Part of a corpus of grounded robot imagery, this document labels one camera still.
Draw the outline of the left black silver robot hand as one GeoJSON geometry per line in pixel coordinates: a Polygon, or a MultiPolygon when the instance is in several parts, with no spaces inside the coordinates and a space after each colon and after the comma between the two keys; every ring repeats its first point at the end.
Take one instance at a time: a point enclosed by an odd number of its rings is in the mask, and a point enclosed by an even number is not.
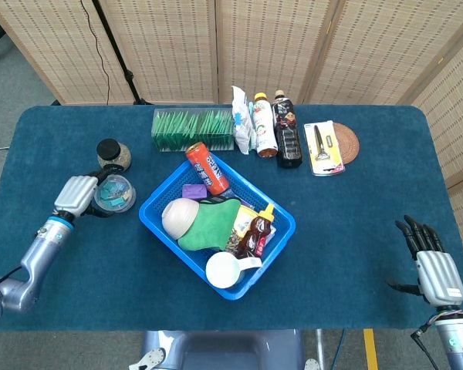
{"type": "Polygon", "coordinates": [[[100,210],[92,205],[98,186],[110,175],[111,169],[102,169],[88,175],[70,177],[54,202],[53,214],[67,221],[84,215],[107,218],[113,211],[100,210]]]}

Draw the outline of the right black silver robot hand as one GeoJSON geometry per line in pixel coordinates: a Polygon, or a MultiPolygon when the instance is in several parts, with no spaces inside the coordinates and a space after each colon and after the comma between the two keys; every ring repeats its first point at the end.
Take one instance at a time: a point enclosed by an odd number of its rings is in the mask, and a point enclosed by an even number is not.
{"type": "Polygon", "coordinates": [[[421,296],[438,311],[459,310],[463,303],[463,283],[453,257],[444,249],[437,231],[405,215],[396,227],[403,234],[417,268],[416,284],[388,281],[387,285],[405,294],[421,296]]]}

